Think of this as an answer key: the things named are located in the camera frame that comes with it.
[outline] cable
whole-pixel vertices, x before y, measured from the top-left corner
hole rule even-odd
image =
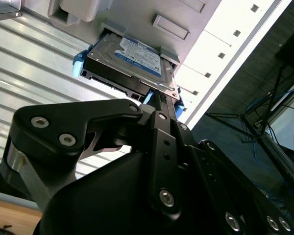
[[[241,127],[242,127],[242,131],[244,130],[244,128],[243,128],[243,121],[241,120]]]
[[[284,96],[285,94],[288,94],[288,93],[291,93],[291,92],[294,92],[294,89],[292,89],[292,90],[290,90],[290,91],[288,91],[288,92],[284,92],[284,93],[282,93],[282,94],[278,94],[278,95],[276,95],[276,96],[275,96],[275,99],[280,98],[280,97]],[[247,109],[246,109],[246,112],[250,109],[250,107],[251,107],[252,105],[257,104],[258,102],[262,101],[262,100],[265,99],[266,97],[267,97],[267,96],[265,96],[265,97],[263,97],[263,98],[259,98],[259,99],[255,100],[255,101],[251,102],[251,103],[248,105],[248,107],[247,107]]]
[[[270,129],[270,133],[271,133],[271,131],[273,132],[274,139],[275,139],[276,143],[277,143],[278,145],[280,145],[280,143],[279,143],[279,141],[278,141],[278,139],[277,139],[277,137],[276,137],[276,135],[275,135],[274,130],[271,128],[271,126],[269,125],[269,123],[267,123],[267,125],[268,125],[268,127],[269,127],[269,129]]]
[[[257,159],[257,157],[256,157],[256,146],[255,146],[255,143],[253,143],[253,147],[254,147],[254,159],[255,159],[255,161],[256,161],[259,165],[261,165],[263,168],[267,169],[268,171],[270,171],[270,172],[274,172],[273,169],[269,168],[269,167],[266,166],[266,165],[263,165],[260,161],[258,161],[258,159]]]
[[[288,107],[288,108],[290,108],[290,109],[294,109],[293,107],[288,106],[288,105],[285,105],[285,104],[282,104],[282,106],[284,106],[284,107]]]

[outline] vent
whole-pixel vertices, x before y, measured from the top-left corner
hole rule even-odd
[[[211,73],[207,72],[204,76],[209,78],[211,76]]]
[[[225,57],[225,54],[221,52],[221,53],[218,55],[218,57],[221,58],[221,59],[223,59],[223,58]]]
[[[238,31],[238,30],[235,30],[235,32],[233,33],[233,35],[234,35],[235,37],[238,37],[240,34],[241,34],[241,32]]]
[[[252,12],[256,12],[258,9],[259,9],[259,6],[253,4],[253,6],[251,7],[250,10],[251,10]]]

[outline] blue hard drive label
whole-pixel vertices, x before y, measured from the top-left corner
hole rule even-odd
[[[159,53],[136,40],[123,38],[120,42],[123,50],[116,50],[114,54],[119,58],[161,77],[161,64]]]

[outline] bolt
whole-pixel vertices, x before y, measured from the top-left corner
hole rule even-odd
[[[173,205],[174,205],[174,198],[173,198],[172,194],[169,191],[167,191],[165,189],[161,190],[160,193],[159,193],[159,197],[160,197],[161,202],[165,206],[167,206],[167,207],[173,207]]]
[[[225,220],[234,231],[238,232],[240,230],[240,224],[237,222],[236,218],[229,212],[225,213]]]
[[[216,150],[209,142],[207,143],[207,146],[211,149],[211,150]]]
[[[60,135],[59,141],[62,145],[65,145],[65,146],[72,146],[76,143],[76,139],[70,134]]]
[[[163,114],[159,114],[159,117],[160,117],[161,119],[163,119],[163,120],[166,120],[166,119],[167,119],[167,117],[164,116]]]
[[[279,226],[270,216],[267,216],[267,221],[274,230],[279,231]]]
[[[138,109],[135,106],[133,106],[133,105],[130,105],[129,108],[131,110],[133,110],[134,112],[137,112],[138,111]]]
[[[283,228],[285,228],[287,231],[291,231],[289,224],[283,218],[279,217],[279,221],[282,224]]]
[[[49,126],[48,120],[44,117],[33,117],[30,122],[34,127],[37,128],[45,128]]]
[[[182,127],[182,129],[183,129],[184,131],[186,131],[186,130],[187,130],[187,126],[186,126],[185,124],[183,124],[183,123],[180,123],[180,126]]]

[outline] metal plate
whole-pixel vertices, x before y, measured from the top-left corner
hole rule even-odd
[[[26,0],[24,6],[48,17],[49,2],[50,0]],[[203,10],[198,12],[194,8],[202,4],[199,0],[101,0],[92,22],[80,21],[78,24],[63,26],[51,21],[59,29],[94,43],[99,38],[100,24],[104,20],[110,20],[124,27],[127,36],[155,49],[164,46],[183,62],[220,2],[221,0],[207,0]],[[152,23],[157,15],[190,32],[187,39],[181,41],[155,28]]]
[[[152,73],[145,71],[115,55],[116,50],[123,50],[123,47],[120,46],[121,40],[122,37],[114,33],[108,33],[91,50],[88,57],[122,72],[127,76],[135,76],[141,79],[142,83],[160,90],[175,99],[179,99],[177,85],[172,77],[173,70],[169,61],[159,57],[162,76],[158,77],[153,75]]]

